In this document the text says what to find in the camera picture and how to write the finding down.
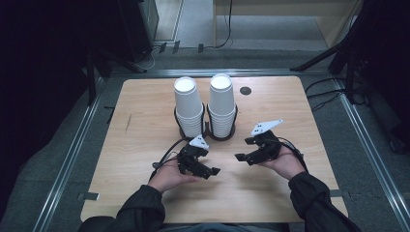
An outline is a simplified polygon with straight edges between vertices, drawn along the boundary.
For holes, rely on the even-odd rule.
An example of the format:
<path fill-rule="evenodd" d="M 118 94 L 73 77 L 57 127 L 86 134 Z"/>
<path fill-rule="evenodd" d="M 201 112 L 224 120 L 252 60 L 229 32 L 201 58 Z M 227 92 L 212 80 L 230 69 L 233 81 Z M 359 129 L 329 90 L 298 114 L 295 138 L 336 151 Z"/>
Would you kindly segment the black metal stand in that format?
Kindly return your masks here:
<path fill-rule="evenodd" d="M 92 47 L 88 48 L 86 57 L 86 75 L 88 81 L 88 104 L 91 105 L 97 99 L 97 83 L 95 71 L 98 71 L 103 77 L 110 77 L 112 69 L 108 61 L 113 61 L 121 67 L 133 73 L 146 73 L 144 68 L 138 68 L 135 64 L 121 59 L 119 56 L 105 49 Z"/>

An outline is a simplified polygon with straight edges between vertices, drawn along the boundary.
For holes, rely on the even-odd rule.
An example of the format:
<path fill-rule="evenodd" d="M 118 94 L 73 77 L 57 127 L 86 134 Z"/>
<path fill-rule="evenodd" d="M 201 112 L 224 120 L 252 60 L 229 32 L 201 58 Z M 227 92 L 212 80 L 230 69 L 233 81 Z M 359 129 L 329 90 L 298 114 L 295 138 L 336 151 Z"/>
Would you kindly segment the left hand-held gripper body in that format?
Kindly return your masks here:
<path fill-rule="evenodd" d="M 206 166 L 201 163 L 195 156 L 197 149 L 205 149 L 209 151 L 209 145 L 204 140 L 203 136 L 199 134 L 185 145 L 177 155 L 179 170 L 182 174 L 189 171 L 194 176 L 200 177 L 201 168 Z"/>

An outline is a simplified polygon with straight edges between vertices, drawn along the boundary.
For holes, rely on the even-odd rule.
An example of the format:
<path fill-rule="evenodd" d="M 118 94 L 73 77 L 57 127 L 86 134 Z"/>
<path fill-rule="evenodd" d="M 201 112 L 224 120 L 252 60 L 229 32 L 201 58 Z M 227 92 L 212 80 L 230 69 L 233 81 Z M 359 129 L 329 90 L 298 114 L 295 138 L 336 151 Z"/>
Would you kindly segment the dark cabinet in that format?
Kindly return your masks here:
<path fill-rule="evenodd" d="M 132 60 L 142 59 L 154 47 L 159 24 L 156 0 L 117 0 L 125 24 Z"/>

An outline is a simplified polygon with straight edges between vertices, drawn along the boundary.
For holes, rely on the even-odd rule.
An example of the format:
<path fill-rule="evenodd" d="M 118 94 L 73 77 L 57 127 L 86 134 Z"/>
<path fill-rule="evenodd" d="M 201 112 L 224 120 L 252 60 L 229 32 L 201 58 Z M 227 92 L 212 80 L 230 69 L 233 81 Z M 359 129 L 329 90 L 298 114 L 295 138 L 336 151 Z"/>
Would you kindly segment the stack of white paper cups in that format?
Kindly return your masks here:
<path fill-rule="evenodd" d="M 204 132 L 204 105 L 196 82 L 183 76 L 174 82 L 175 117 L 185 137 L 196 137 Z"/>
<path fill-rule="evenodd" d="M 237 107 L 232 79 L 225 73 L 218 73 L 211 78 L 208 113 L 212 135 L 217 138 L 228 137 L 233 129 Z"/>

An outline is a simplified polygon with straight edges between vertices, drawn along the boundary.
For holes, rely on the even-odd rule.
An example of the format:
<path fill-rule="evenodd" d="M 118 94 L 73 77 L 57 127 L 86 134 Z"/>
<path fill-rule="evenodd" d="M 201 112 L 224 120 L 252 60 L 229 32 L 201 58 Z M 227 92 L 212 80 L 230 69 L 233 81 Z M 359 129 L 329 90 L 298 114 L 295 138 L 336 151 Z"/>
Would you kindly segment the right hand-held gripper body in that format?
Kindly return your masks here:
<path fill-rule="evenodd" d="M 258 153 L 257 161 L 271 160 L 278 154 L 281 143 L 273 134 L 272 128 L 278 126 L 282 122 L 282 119 L 260 122 L 257 123 L 251 131 L 251 137 L 255 137 L 257 139 L 256 145 L 258 146 L 258 150 L 255 151 Z"/>

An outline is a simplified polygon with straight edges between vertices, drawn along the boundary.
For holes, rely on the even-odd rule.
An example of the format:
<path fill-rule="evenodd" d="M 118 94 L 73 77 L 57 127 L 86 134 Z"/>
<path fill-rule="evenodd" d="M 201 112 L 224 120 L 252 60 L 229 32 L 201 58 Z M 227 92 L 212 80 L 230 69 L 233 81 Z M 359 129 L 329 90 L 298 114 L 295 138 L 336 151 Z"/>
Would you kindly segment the black tripod stand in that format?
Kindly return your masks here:
<path fill-rule="evenodd" d="M 346 36 L 296 67 L 303 72 L 332 57 L 328 71 L 347 69 L 345 96 L 354 102 L 356 74 L 389 102 L 410 101 L 410 0 L 365 0 Z"/>

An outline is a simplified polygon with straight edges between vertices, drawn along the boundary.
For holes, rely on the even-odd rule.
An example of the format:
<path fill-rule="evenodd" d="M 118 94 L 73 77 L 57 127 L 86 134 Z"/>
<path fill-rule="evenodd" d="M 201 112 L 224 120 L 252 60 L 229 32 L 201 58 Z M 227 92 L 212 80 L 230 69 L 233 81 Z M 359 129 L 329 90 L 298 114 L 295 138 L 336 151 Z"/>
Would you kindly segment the light wooden furniture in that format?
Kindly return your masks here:
<path fill-rule="evenodd" d="M 363 0 L 212 0 L 214 40 L 218 15 L 314 16 L 328 47 L 334 46 Z"/>

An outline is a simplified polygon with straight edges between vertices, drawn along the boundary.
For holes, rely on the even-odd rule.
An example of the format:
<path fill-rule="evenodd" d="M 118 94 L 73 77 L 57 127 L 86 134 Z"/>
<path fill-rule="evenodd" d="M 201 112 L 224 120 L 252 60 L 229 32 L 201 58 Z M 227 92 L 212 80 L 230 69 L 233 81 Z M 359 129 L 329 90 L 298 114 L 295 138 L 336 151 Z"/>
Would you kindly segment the metal floor rail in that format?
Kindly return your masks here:
<path fill-rule="evenodd" d="M 97 111 L 98 105 L 101 99 L 101 91 L 106 85 L 106 79 L 99 77 L 97 81 L 97 95 L 96 98 L 86 107 L 85 113 L 81 118 L 80 124 L 76 130 L 73 141 L 69 147 L 64 161 L 59 169 L 56 179 L 52 185 L 52 188 L 47 194 L 46 200 L 42 207 L 42 210 L 36 220 L 32 232 L 46 232 L 56 208 L 63 195 L 64 189 L 71 176 L 73 166 L 77 160 L 79 151 L 85 139 L 85 136 L 89 130 L 91 122 Z"/>
<path fill-rule="evenodd" d="M 341 102 L 359 137 L 370 165 L 387 197 L 387 200 L 389 201 L 389 204 L 391 205 L 402 231 L 410 232 L 410 207 L 405 202 L 403 195 L 397 188 L 393 176 L 376 149 L 364 121 L 359 114 L 357 106 L 351 104 L 346 97 L 342 97 Z"/>

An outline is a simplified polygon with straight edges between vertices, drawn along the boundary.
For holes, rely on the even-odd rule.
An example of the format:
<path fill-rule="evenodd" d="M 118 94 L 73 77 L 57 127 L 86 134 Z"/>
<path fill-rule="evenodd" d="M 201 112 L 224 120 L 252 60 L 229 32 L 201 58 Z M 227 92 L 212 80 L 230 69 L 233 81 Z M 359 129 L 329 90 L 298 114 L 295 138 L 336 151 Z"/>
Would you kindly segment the person's right hand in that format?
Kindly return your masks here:
<path fill-rule="evenodd" d="M 260 166 L 276 171 L 286 180 L 291 180 L 296 175 L 306 172 L 292 151 L 284 146 L 280 148 L 276 159 L 261 162 Z"/>

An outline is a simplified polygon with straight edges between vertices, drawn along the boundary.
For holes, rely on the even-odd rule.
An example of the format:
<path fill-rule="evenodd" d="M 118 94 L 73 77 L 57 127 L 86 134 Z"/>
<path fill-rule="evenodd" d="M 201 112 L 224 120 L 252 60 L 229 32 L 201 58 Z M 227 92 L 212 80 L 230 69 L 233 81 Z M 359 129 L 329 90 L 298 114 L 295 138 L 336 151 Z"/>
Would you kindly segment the person's dark clothing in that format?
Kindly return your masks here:
<path fill-rule="evenodd" d="M 195 223 L 164 225 L 158 232 L 290 232 L 287 223 Z"/>

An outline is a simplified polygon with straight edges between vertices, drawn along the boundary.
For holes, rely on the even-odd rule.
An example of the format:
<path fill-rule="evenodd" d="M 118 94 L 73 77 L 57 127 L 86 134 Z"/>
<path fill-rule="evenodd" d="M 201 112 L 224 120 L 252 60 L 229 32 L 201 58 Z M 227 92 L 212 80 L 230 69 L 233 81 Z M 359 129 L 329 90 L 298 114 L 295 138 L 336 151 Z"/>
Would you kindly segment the person's left hand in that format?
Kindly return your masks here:
<path fill-rule="evenodd" d="M 178 161 L 173 159 L 167 161 L 160 167 L 154 177 L 148 182 L 148 186 L 164 193 L 180 185 L 198 182 L 195 176 L 182 174 L 179 170 Z"/>

